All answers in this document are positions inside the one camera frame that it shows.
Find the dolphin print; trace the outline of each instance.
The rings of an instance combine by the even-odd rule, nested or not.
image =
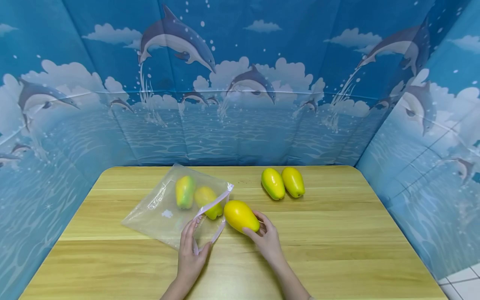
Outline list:
[[[453,158],[453,159],[448,159],[446,161],[455,161],[458,163],[458,166],[460,170],[458,171],[458,174],[460,178],[462,179],[462,185],[465,185],[470,178],[472,178],[473,175],[473,166],[475,163],[471,163],[469,161],[466,161],[464,159],[461,159],[459,157]]]
[[[397,104],[398,100],[398,96],[388,96],[380,99],[378,103],[374,105],[374,107],[382,106],[383,108],[390,108]]]
[[[219,103],[218,103],[218,100],[215,98],[215,96],[211,96],[210,98],[207,98],[207,101],[206,101],[206,102],[207,102],[207,104],[210,104],[210,103],[216,104],[216,105],[219,104]]]
[[[237,85],[251,88],[253,90],[252,94],[256,96],[260,95],[261,92],[264,92],[270,97],[273,104],[275,104],[275,90],[273,89],[272,84],[260,72],[258,72],[255,64],[252,64],[251,70],[238,75],[232,80],[230,86],[228,87],[226,96],[228,96],[228,93],[233,91],[233,88]]]
[[[178,52],[176,55],[187,64],[198,61],[204,67],[215,73],[215,60],[208,45],[193,29],[182,23],[163,4],[165,17],[148,27],[140,41],[138,63],[142,64],[151,55],[148,48],[152,45],[169,47]]]
[[[19,153],[19,152],[22,153],[22,152],[26,152],[28,150],[32,150],[32,148],[29,145],[15,144],[15,147],[13,147],[10,154],[16,154],[16,153]]]
[[[30,123],[27,112],[33,107],[41,106],[41,108],[49,108],[54,102],[59,101],[60,103],[80,109],[71,98],[57,89],[46,85],[34,84],[23,78],[19,78],[19,81],[23,84],[23,88],[18,97],[18,105],[22,110],[27,129]]]
[[[432,129],[437,118],[437,109],[430,93],[430,81],[427,81],[425,86],[410,85],[402,98],[409,106],[405,108],[407,115],[422,124],[422,136],[425,136]]]
[[[417,76],[419,68],[423,67],[429,56],[430,34],[427,28],[427,19],[414,27],[400,30],[378,43],[358,64],[357,69],[376,61],[375,56],[384,51],[403,54],[404,70],[412,69]]]
[[[209,106],[207,104],[207,101],[205,100],[204,96],[202,94],[200,94],[199,92],[195,91],[195,90],[183,94],[183,97],[182,97],[180,103],[184,103],[187,99],[192,99],[192,100],[195,101],[195,103],[200,103],[200,104],[204,104],[204,105]]]
[[[314,97],[312,97],[310,100],[300,105],[299,109],[302,109],[303,107],[308,107],[309,110],[313,110],[315,113],[317,113],[318,111],[318,103]]]
[[[183,51],[182,53],[178,52],[178,53],[175,53],[174,55],[181,60],[189,60],[190,59],[190,54],[188,54],[187,51]]]
[[[120,98],[114,99],[112,102],[110,102],[110,108],[112,108],[114,105],[120,106],[123,110],[129,110],[133,113],[135,113],[130,105],[128,105],[127,102],[123,101]]]
[[[8,153],[0,153],[0,168],[5,166],[7,163],[13,162],[20,159],[18,156],[8,154]]]

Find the white tile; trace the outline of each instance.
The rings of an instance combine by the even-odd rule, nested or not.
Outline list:
[[[440,285],[447,284],[447,283],[450,283],[450,282],[448,282],[447,278],[445,277],[445,278],[442,278],[440,280],[437,280],[437,283],[440,286]]]
[[[480,264],[476,264],[472,266],[473,271],[477,273],[478,276],[480,276]]]
[[[472,271],[472,269],[466,268],[460,272],[456,272],[455,274],[447,276],[447,278],[451,283],[454,283],[462,280],[478,278],[478,276]]]
[[[462,296],[463,300],[480,299],[480,279],[454,283],[456,291]]]
[[[462,300],[451,284],[440,286],[440,288],[450,300]]]

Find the plastic bag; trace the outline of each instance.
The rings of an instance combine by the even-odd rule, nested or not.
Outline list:
[[[176,182],[185,176],[193,179],[195,191],[207,186],[215,192],[217,198],[202,207],[193,200],[190,208],[179,208],[175,186]],[[190,220],[198,217],[193,235],[193,251],[198,254],[207,242],[215,242],[225,227],[223,207],[232,189],[233,184],[224,180],[175,164],[160,183],[128,214],[122,224],[178,250],[183,228]],[[221,205],[222,214],[215,220],[211,220],[204,212],[216,204]]]

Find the finger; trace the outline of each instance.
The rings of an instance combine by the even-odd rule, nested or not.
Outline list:
[[[190,221],[185,235],[185,247],[184,249],[190,253],[193,251],[193,232],[195,231],[195,225],[197,225],[197,219]]]
[[[267,228],[267,231],[272,230],[272,229],[275,228],[275,226],[274,226],[273,223],[267,218],[267,216],[265,216],[265,215],[262,214],[261,212],[254,210],[254,211],[253,211],[253,214],[256,215],[257,218],[260,219],[260,221],[263,221],[263,223],[265,224],[265,227]]]
[[[199,256],[205,261],[207,259],[208,254],[210,253],[210,248],[212,247],[212,242],[208,242],[205,244],[202,252],[200,252]]]
[[[187,230],[188,226],[192,223],[193,220],[188,221],[187,225],[183,228],[180,236],[180,249],[183,249],[183,246],[185,246],[185,236],[187,235]]]
[[[253,242],[256,244],[257,242],[260,241],[261,237],[255,233],[255,231],[251,230],[250,228],[242,228],[241,229],[243,233],[245,233],[250,239],[253,240]]]
[[[266,231],[265,229],[263,229],[263,228],[260,228],[257,233],[258,233],[259,236],[262,237],[262,236],[265,235],[265,233],[267,233],[267,231]]]

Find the hand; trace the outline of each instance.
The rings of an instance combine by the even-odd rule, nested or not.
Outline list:
[[[198,254],[193,254],[193,232],[197,225],[197,219],[188,222],[181,233],[179,249],[179,265],[177,278],[185,286],[191,288],[202,271],[212,242],[205,244],[203,250]]]
[[[272,222],[261,212],[253,211],[261,221],[258,233],[249,228],[242,228],[243,232],[257,245],[263,257],[270,263],[284,259],[278,232]]]

